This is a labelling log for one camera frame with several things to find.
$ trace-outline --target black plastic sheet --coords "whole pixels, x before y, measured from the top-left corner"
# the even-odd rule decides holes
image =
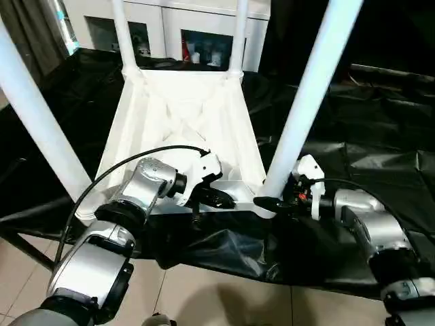
[[[174,60],[139,59],[145,69],[210,69]],[[109,133],[123,79],[117,54],[80,50],[45,81],[43,94],[82,164],[93,176]],[[296,88],[246,73],[243,91],[265,167],[272,160]],[[302,154],[327,177],[357,181],[401,215],[435,232],[434,97],[376,88],[332,86]],[[65,190],[9,107],[0,112],[0,216],[60,198]],[[326,185],[333,190],[337,185]],[[71,203],[1,227],[58,239]],[[405,220],[419,252],[434,263],[434,247]],[[68,241],[83,231],[77,220]],[[352,235],[327,218],[250,212],[152,216],[142,258],[163,268],[190,264],[264,282],[308,285],[377,297],[377,284]]]

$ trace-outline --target white support column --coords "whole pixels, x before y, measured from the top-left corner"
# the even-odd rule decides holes
[[[129,77],[141,77],[139,67],[136,65],[135,52],[131,43],[130,29],[125,17],[124,2],[122,0],[112,0],[115,18],[116,36],[120,45],[122,57],[122,73]]]
[[[90,185],[90,178],[27,71],[1,17],[0,86],[54,173],[76,201]],[[93,218],[95,208],[103,201],[103,195],[95,193],[81,205],[77,216]]]
[[[330,0],[283,133],[257,196],[280,198],[317,115],[364,0]],[[260,216],[274,213],[259,209]]]
[[[237,1],[236,30],[232,39],[232,51],[229,72],[234,75],[242,74],[243,51],[245,49],[246,20],[249,0]]]

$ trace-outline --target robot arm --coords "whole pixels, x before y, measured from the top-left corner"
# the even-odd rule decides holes
[[[435,321],[435,279],[396,218],[366,192],[335,193],[337,221],[353,230],[391,314],[387,326],[426,326]]]
[[[168,196],[186,205],[197,187],[221,175],[212,153],[199,158],[185,175],[157,159],[141,159],[56,267],[42,305],[12,325],[91,326],[112,320],[134,270],[129,260],[157,199]],[[211,193],[207,202],[220,205],[221,193]]]
[[[434,273],[382,203],[362,190],[338,189],[333,196],[326,196],[323,182],[317,187],[309,182],[323,179],[323,172],[311,156],[297,163],[292,176],[295,185],[290,202],[260,197],[254,198],[254,203],[277,213],[310,212],[316,220],[322,210],[333,211],[336,221],[351,230],[379,284],[381,299],[391,314],[386,326],[433,325]]]

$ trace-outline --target black cable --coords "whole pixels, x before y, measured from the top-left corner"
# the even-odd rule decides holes
[[[337,178],[309,179],[309,182],[312,184],[319,183],[319,182],[346,183],[348,185],[353,185],[354,187],[357,187],[359,189],[364,190],[367,194],[375,197],[385,207],[385,209],[387,211],[389,211],[396,219],[398,219],[399,222],[400,222],[400,219],[402,219],[403,221],[411,224],[415,229],[417,229],[418,232],[423,234],[435,246],[435,239],[420,224],[418,224],[416,221],[414,221],[413,219],[409,218],[408,216],[406,216],[404,214],[400,215],[395,209],[393,209],[393,207],[391,207],[385,201],[383,201],[378,194],[376,194],[372,190],[369,190],[366,186],[360,185],[359,183],[356,183],[354,181],[350,181],[350,180],[346,180],[346,179],[337,179]],[[417,247],[414,244],[412,244],[412,245],[414,247],[414,250],[417,251]]]
[[[74,207],[72,209],[72,211],[70,212],[68,218],[67,218],[67,223],[65,224],[65,227],[62,231],[62,236],[60,238],[59,241],[59,246],[57,248],[57,252],[56,252],[56,258],[54,259],[54,265],[57,265],[62,257],[62,252],[63,252],[63,247],[65,245],[65,241],[67,239],[67,234],[71,225],[71,221],[74,218],[75,212],[77,211],[77,209],[79,208],[80,204],[83,202],[83,199],[89,194],[89,192],[104,178],[106,178],[107,175],[109,175],[110,173],[112,173],[113,171],[115,171],[117,168],[119,168],[120,166],[129,163],[133,160],[136,160],[137,158],[141,158],[142,156],[146,156],[146,155],[150,155],[153,153],[157,153],[158,151],[166,151],[168,149],[191,149],[194,151],[199,151],[201,153],[201,156],[207,155],[208,151],[199,148],[199,147],[195,147],[195,146],[189,146],[189,145],[171,145],[171,146],[164,146],[164,147],[159,147],[159,148],[155,148],[155,149],[151,149],[149,151],[144,151],[142,153],[133,155],[129,158],[126,158],[125,160],[113,165],[111,168],[109,168],[108,170],[106,170],[102,175],[100,175],[98,178],[96,178],[83,192],[82,195],[80,195],[80,197],[77,199],[77,202],[75,202]]]

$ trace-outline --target beige floor tile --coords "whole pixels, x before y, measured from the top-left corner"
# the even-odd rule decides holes
[[[32,245],[45,252],[51,241],[24,236]],[[7,314],[37,263],[8,242],[0,239],[0,313]]]
[[[164,270],[154,260],[133,260],[135,271],[130,287],[115,319],[106,325],[142,325],[152,316],[164,278]]]
[[[178,265],[167,271],[156,312],[179,326],[291,326],[291,289]]]
[[[47,256],[54,259],[56,256],[58,243],[52,242],[46,252]],[[65,245],[64,254],[71,246]],[[48,282],[50,281],[51,273],[41,265],[38,265],[33,271],[26,285],[22,288],[20,294],[16,298],[7,315],[18,317],[25,312],[39,307],[46,298]]]
[[[11,322],[14,321],[15,318],[6,316],[3,321],[1,322],[0,326],[8,326]]]
[[[294,326],[383,326],[382,302],[293,287]]]

